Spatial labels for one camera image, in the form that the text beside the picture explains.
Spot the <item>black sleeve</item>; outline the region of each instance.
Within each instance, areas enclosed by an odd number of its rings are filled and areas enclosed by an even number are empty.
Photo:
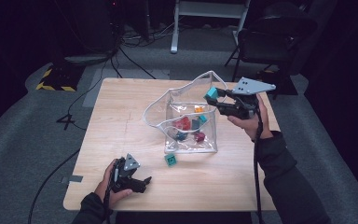
[[[274,137],[260,139],[257,160],[282,223],[331,223],[315,190],[296,168],[282,134],[272,133]]]
[[[81,208],[72,224],[101,224],[104,221],[104,208],[100,197],[90,193],[81,202]]]

